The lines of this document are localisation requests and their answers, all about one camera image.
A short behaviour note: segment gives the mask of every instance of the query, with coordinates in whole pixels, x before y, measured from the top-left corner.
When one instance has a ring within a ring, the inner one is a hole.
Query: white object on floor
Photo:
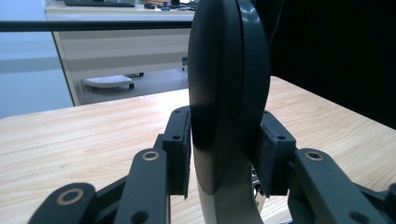
[[[85,84],[94,88],[114,88],[123,85],[129,85],[130,89],[134,88],[132,80],[125,76],[111,76],[111,77],[92,77],[84,80]]]

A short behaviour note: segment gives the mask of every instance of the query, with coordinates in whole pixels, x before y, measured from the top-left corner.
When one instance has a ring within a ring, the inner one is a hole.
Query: wall
[[[48,0],[0,0],[0,21],[44,21]],[[50,33],[0,33],[0,119],[73,106]]]

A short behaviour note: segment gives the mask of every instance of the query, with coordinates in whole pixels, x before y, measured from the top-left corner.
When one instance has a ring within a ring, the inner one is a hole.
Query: light wood surface
[[[266,109],[297,139],[298,147],[329,153],[369,189],[396,182],[396,132],[277,77]],[[188,91],[83,105],[0,120],[0,218],[26,223],[59,187],[88,182],[101,189],[126,175],[133,156],[152,147]],[[173,223],[203,223],[191,161],[189,199],[172,197]],[[271,197],[265,223],[290,220],[285,197]]]

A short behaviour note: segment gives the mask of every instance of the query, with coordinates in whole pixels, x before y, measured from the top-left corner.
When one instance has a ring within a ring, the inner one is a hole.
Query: wooden table
[[[396,182],[396,132],[277,77],[266,109],[297,139],[298,147],[329,153],[369,189]],[[189,103],[171,91],[0,120],[0,218],[26,223],[59,187],[88,182],[101,189],[127,175],[133,156],[152,147],[171,111]],[[173,223],[203,223],[191,165],[189,199],[172,197]],[[262,210],[265,223],[290,220],[285,197]]]

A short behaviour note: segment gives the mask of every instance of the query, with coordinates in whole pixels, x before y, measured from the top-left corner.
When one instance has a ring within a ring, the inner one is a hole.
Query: floor
[[[142,77],[138,74],[125,75],[134,82],[134,89],[128,86],[117,88],[101,88],[93,90],[83,85],[83,104],[95,104],[105,101],[155,94],[165,91],[177,91],[189,87],[187,68],[170,69],[156,72],[147,72]]]

